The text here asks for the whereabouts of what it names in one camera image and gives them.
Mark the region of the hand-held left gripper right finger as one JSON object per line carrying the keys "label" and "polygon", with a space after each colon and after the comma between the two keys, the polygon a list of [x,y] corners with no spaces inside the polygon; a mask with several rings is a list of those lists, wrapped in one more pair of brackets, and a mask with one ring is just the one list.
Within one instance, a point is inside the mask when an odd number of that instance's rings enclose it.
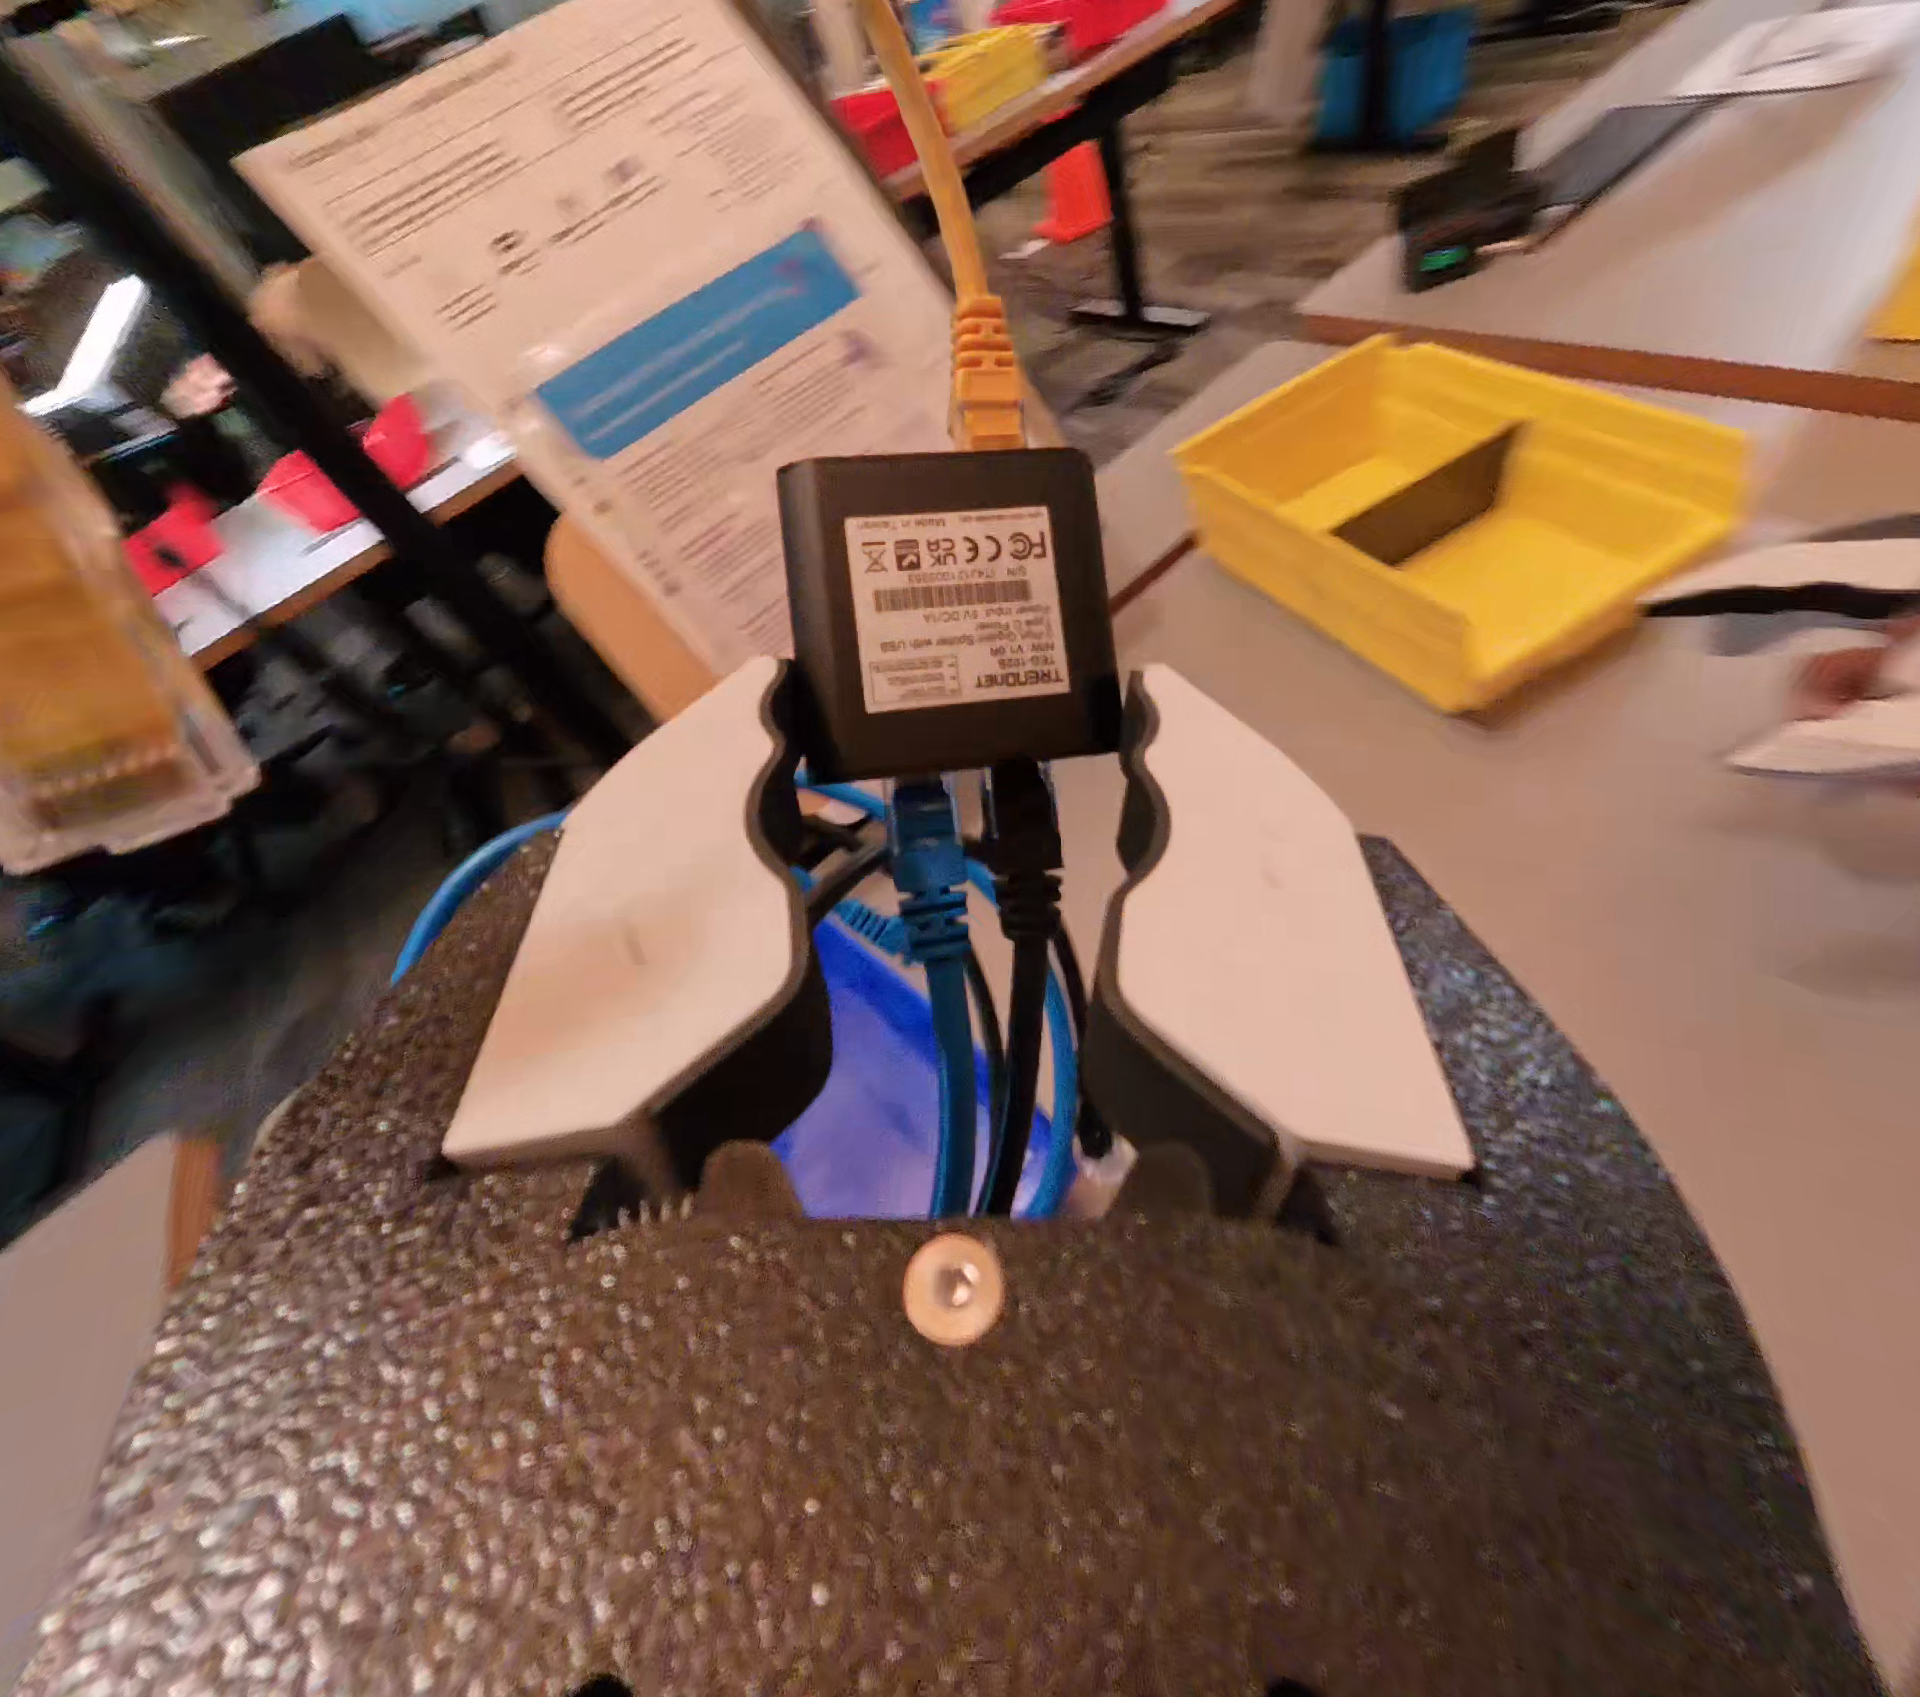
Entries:
{"label": "hand-held left gripper right finger", "polygon": [[1119,882],[1082,1080],[1208,1213],[1281,1213],[1315,1164],[1459,1184],[1477,1148],[1338,805],[1169,664],[1127,685]]}

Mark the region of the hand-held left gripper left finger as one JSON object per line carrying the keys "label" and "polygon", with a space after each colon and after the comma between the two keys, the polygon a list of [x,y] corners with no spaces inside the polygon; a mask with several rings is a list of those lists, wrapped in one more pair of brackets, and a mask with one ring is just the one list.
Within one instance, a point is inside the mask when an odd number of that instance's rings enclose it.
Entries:
{"label": "hand-held left gripper left finger", "polygon": [[471,1172],[614,1161],[699,1182],[827,1089],[791,665],[751,657],[567,816],[444,1130]]}

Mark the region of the orange traffic cone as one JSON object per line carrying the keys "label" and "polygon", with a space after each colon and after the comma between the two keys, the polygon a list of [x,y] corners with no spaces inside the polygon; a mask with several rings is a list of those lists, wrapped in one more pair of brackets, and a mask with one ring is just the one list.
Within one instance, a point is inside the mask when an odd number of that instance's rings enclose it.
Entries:
{"label": "orange traffic cone", "polygon": [[1114,222],[1107,160],[1096,140],[1081,141],[1046,166],[1046,207],[1034,233],[1045,244],[1102,235]]}

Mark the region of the black ethernet splitter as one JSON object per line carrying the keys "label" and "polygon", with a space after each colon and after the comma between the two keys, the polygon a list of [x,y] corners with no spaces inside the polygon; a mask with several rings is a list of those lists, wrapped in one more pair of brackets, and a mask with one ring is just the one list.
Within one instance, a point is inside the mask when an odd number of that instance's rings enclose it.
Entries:
{"label": "black ethernet splitter", "polygon": [[795,733],[827,783],[1116,753],[1098,489],[1071,446],[779,471]]}

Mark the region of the black bin divider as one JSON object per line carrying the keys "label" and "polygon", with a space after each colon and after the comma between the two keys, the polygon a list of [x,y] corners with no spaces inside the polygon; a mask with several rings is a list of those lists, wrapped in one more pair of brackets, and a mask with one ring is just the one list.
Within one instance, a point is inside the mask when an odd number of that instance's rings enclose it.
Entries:
{"label": "black bin divider", "polygon": [[1526,430],[1524,422],[1510,424],[1446,457],[1359,510],[1332,533],[1388,568],[1421,558],[1429,548],[1467,530],[1498,506],[1509,462]]}

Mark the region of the yellow plastic bin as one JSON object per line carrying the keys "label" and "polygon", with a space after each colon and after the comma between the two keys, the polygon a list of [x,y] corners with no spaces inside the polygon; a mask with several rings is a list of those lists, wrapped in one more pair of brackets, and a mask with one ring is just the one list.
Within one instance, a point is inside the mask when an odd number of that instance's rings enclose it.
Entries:
{"label": "yellow plastic bin", "polygon": [[1055,27],[1006,24],[969,32],[919,57],[951,138],[961,138],[1055,74]]}
{"label": "yellow plastic bin", "polygon": [[[1529,424],[1498,506],[1400,568],[1332,532]],[[1172,450],[1197,542],[1445,715],[1493,706],[1629,628],[1747,508],[1752,438],[1613,388],[1377,335]]]}

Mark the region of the wood-edged grey table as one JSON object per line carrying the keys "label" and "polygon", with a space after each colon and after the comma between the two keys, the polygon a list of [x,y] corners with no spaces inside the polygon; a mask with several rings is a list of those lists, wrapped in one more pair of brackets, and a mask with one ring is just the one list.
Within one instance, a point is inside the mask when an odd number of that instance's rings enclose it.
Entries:
{"label": "wood-edged grey table", "polygon": [[1569,226],[1432,291],[1383,235],[1306,335],[1388,332],[1636,388],[1916,422],[1916,340],[1878,313],[1916,238],[1916,38],[1886,67],[1711,108]]}

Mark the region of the wooden background table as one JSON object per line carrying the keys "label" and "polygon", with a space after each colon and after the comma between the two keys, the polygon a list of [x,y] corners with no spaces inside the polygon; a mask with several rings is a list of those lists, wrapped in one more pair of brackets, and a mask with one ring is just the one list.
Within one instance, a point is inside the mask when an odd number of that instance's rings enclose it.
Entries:
{"label": "wooden background table", "polygon": [[1243,2],[1169,0],[1104,50],[1052,74],[954,140],[972,204],[1008,195],[1082,143],[1098,150],[1113,212],[1114,294],[1079,302],[1068,312],[1075,324],[1157,341],[1184,341],[1208,325],[1208,312],[1152,302],[1145,288],[1127,123],[1174,86],[1189,43]]}

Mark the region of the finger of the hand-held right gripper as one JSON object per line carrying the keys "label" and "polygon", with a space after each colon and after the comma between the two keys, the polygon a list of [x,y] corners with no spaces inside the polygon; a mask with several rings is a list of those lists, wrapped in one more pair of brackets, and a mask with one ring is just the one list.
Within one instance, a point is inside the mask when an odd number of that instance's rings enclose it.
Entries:
{"label": "finger of the hand-held right gripper", "polygon": [[1743,774],[1812,781],[1916,781],[1918,691],[1863,699],[1833,716],[1788,720],[1725,759]]}
{"label": "finger of the hand-held right gripper", "polygon": [[1645,593],[1645,620],[1708,620],[1716,653],[1760,653],[1798,633],[1876,629],[1916,615],[1918,535],[1766,542]]}

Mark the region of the grey desk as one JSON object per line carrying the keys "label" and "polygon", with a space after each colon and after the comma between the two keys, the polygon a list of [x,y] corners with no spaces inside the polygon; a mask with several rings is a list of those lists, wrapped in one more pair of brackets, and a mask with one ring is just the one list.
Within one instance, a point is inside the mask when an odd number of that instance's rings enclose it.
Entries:
{"label": "grey desk", "polygon": [[127,1400],[23,1693],[1876,1693],[1916,1671],[1916,794],[1726,756],[1648,621],[1451,720],[1100,473],[1125,672],[1361,833],[1474,1181],[1270,1219],[573,1234],[437,1162],[557,852],[304,1085]]}

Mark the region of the blue plastic bin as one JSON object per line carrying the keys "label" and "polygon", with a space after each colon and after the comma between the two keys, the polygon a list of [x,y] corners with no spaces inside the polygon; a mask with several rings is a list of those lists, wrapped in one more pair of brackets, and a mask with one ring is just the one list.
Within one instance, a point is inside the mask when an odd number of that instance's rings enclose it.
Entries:
{"label": "blue plastic bin", "polygon": [[946,1060],[900,920],[846,899],[816,926],[814,948],[829,984],[829,1082],[774,1155],[811,1219],[926,1220],[948,1133]]}

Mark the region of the black electronic device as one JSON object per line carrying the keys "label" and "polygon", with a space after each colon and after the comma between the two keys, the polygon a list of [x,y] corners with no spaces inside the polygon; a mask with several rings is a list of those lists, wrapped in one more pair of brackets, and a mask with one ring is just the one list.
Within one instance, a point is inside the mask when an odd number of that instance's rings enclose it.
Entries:
{"label": "black electronic device", "polygon": [[1472,273],[1488,247],[1524,242],[1544,206],[1521,166],[1521,126],[1491,130],[1395,195],[1400,281],[1431,291]]}

